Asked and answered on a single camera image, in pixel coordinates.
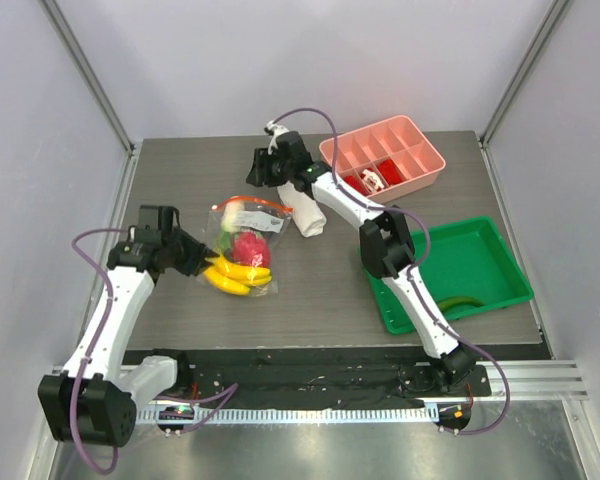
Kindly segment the rolled white towel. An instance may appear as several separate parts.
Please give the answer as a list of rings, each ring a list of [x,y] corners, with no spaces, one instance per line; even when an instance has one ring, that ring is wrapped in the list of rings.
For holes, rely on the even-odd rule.
[[[321,235],[327,219],[318,203],[305,193],[301,193],[287,182],[277,188],[282,203],[292,209],[292,219],[299,233],[305,238]]]

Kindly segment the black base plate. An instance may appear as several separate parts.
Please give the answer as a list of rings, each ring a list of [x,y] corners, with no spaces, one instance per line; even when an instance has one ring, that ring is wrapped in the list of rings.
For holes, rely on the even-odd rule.
[[[452,387],[441,385],[420,347],[167,349],[192,370],[201,396],[238,386],[231,408],[326,409],[405,406],[434,397],[491,395],[486,368],[475,366]]]

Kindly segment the yellow fake banana bunch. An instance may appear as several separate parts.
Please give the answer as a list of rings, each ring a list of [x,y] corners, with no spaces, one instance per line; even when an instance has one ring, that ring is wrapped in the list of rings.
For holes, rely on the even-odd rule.
[[[266,267],[253,267],[230,262],[223,255],[210,258],[211,266],[203,276],[218,290],[236,296],[248,296],[256,287],[267,286],[273,279]]]

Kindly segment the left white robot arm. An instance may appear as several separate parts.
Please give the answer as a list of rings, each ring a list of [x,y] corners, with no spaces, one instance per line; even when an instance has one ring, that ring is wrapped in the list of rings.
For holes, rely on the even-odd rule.
[[[173,269],[196,277],[216,255],[181,227],[173,206],[141,206],[125,234],[104,265],[90,263],[104,281],[96,309],[61,371],[38,386],[47,425],[59,442],[121,448],[145,405],[163,393],[183,398],[192,389],[193,373],[182,352],[155,349],[129,373],[122,364],[160,276]]]

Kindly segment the red fake food piece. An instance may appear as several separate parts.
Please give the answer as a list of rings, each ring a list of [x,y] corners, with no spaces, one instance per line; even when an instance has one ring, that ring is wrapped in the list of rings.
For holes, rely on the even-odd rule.
[[[378,163],[376,168],[388,186],[396,186],[404,181],[399,168],[391,158]]]

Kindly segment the pink compartment tray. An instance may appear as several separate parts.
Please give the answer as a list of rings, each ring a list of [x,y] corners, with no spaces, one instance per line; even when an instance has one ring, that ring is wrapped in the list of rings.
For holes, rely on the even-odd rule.
[[[328,164],[336,166],[342,180],[347,175],[355,175],[361,180],[359,174],[364,169],[373,170],[381,176],[377,164],[391,158],[404,181],[396,186],[388,186],[381,176],[385,189],[375,194],[368,191],[365,196],[381,204],[388,204],[433,185],[446,167],[443,156],[405,115],[342,133],[337,140],[324,140],[319,145],[319,151]]]

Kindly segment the white fake radish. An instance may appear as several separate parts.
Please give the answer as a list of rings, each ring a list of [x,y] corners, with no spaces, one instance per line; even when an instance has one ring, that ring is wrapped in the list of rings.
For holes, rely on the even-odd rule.
[[[229,199],[224,204],[221,227],[225,232],[234,233],[240,229],[238,220],[243,210],[244,202],[242,200]]]

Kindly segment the clear orange zip top bag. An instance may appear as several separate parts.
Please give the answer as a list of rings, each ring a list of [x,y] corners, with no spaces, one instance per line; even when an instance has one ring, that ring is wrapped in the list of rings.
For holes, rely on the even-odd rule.
[[[204,243],[214,255],[201,281],[225,294],[276,294],[273,250],[291,221],[293,209],[253,196],[233,196],[211,207]]]

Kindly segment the green fake chili pepper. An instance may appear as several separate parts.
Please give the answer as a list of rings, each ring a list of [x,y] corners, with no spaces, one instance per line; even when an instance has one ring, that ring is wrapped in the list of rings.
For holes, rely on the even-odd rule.
[[[469,296],[448,297],[437,302],[437,306],[442,313],[446,313],[461,306],[482,307],[484,305],[480,300]]]

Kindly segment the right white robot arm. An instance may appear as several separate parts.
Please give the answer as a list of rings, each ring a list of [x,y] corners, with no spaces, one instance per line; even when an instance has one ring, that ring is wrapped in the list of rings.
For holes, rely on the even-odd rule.
[[[445,395],[457,393],[474,370],[476,356],[446,321],[424,283],[406,215],[370,201],[327,163],[315,161],[298,132],[276,124],[264,131],[269,145],[254,151],[246,182],[255,187],[290,185],[301,198],[329,207],[356,229],[364,268],[389,288],[416,327],[431,364],[433,386]]]

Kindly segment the red white fake food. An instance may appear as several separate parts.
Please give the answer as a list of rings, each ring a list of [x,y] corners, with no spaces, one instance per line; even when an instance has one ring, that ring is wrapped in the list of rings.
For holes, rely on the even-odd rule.
[[[385,189],[385,185],[381,176],[375,171],[364,169],[359,176],[363,185],[370,194],[375,194]]]

